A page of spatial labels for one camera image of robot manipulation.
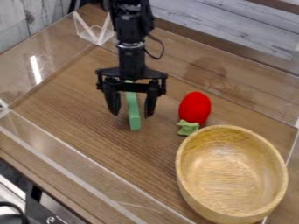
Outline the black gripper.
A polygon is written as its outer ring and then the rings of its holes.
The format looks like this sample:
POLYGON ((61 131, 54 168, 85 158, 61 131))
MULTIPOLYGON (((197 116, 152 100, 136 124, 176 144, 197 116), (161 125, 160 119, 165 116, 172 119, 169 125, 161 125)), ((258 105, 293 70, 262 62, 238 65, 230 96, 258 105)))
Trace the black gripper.
POLYGON ((97 89, 102 91, 106 107, 113 116, 117 115, 121 101, 117 91, 146 93, 144 101, 144 117, 154 113, 157 97, 165 94, 168 74, 150 69, 145 64, 145 43, 117 43, 117 66, 98 68, 97 89))

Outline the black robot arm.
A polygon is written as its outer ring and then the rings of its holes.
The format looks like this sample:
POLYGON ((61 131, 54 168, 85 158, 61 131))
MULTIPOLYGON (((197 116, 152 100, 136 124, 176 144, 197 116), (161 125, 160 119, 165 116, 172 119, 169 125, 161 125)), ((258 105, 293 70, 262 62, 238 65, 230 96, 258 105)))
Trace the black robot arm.
POLYGON ((157 97, 165 94, 165 80, 168 74, 152 70, 145 65, 145 54, 154 57, 145 50, 145 37, 162 42, 150 35, 154 28, 154 16, 149 0, 98 0, 101 8, 109 12, 113 32, 116 33, 116 49, 118 65, 98 68, 97 89, 102 92, 109 112, 116 116, 121 107, 120 93, 145 93, 144 117, 154 113, 157 97))

